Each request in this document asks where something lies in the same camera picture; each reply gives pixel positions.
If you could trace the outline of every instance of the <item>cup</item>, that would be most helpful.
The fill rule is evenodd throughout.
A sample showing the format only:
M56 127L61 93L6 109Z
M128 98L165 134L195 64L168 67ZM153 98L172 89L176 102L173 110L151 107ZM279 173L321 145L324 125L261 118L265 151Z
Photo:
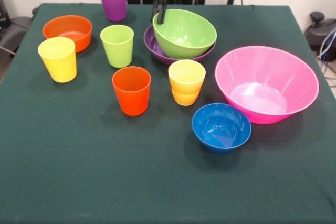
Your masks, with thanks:
M56 82L69 82L77 75L75 43L66 37L54 37L38 46L51 78Z
M107 59L111 66L123 68L132 61L134 32L124 25L112 25L100 33Z
M126 17L127 0L101 0L105 15L110 21L120 21Z
M119 69L112 77L112 84L123 113L136 116L146 111L151 88L147 70L135 66Z
M194 60L178 60L168 69L173 97L177 104L192 105L201 91L205 68Z

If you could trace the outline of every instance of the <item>purple cup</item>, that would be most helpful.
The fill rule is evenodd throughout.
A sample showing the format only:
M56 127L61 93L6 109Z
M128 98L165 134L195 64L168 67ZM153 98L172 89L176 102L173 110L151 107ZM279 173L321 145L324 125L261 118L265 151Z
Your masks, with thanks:
M127 0L101 0L107 19L120 21L126 17Z
M163 50L161 49L158 41L156 40L153 25L151 25L145 31L145 33L143 35L143 41L144 41L145 45L147 46L148 50L152 53L152 55L156 59L158 59L160 62L162 62L166 65L170 65L170 64L179 60L179 59L170 58L163 52ZM190 60L195 60L195 61L200 62L201 60L206 58L211 53L211 51L215 48L215 45L216 45L216 43L213 43L212 46L210 46L210 48L208 50L206 50L202 55L197 56L195 58L192 58Z

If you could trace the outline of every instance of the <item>orange cup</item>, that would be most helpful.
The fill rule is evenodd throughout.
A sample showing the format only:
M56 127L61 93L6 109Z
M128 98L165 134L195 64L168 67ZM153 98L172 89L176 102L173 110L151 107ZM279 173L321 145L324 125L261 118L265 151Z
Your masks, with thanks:
M76 52L86 49L91 42L92 24L82 16L66 15L50 20L43 27L43 35L47 39L67 37L76 45Z
M114 73L112 84L122 112L135 116L146 111L151 88L147 70L135 66L121 68Z

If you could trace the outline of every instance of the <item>plastic bowl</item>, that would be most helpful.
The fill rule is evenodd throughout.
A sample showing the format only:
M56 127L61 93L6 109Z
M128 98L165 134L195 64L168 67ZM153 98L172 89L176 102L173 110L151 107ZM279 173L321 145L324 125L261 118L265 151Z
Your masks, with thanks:
M232 106L252 123L277 123L309 107L319 93L313 70L289 52L263 46L241 47L221 57L217 84Z
M180 9L166 10L164 23L153 18L156 39L164 53L174 59L203 54L217 39L215 27L202 16Z
M152 53L152 55L158 59L160 62L171 65L172 63L178 61L178 59L173 59L168 57L160 47L158 41L156 40L155 34L154 34L154 28L153 26L150 26L143 35L143 41L145 45L147 46L148 50ZM208 50L206 50L202 55L192 58L191 60L195 60L200 62L201 60L205 59L211 51L215 48L216 43L213 43L212 46Z
M192 120L194 133L212 152L230 152L251 136L251 123L238 109L212 103L196 111Z
M86 49L91 42L92 24L82 16L66 15L50 20L43 27L43 35L47 39L67 37L76 45L76 52Z

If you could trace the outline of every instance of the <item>dark green tablecloth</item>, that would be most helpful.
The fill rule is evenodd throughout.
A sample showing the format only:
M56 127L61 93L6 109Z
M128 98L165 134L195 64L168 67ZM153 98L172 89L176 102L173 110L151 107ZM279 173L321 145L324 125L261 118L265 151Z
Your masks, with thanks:
M151 6L129 5L120 24L135 32L131 65L152 75L148 110L119 109L100 31L112 24L99 4L43 4L0 86L0 222L325 223L336 221L335 99L289 7L178 6L214 24L218 42L193 106L177 105L167 66L143 33ZM92 21L92 43L77 54L70 83L51 80L37 47L50 19ZM215 83L231 49L267 45L294 53L318 75L320 94L305 111L253 125L237 151L213 154L193 134L201 106L226 102Z

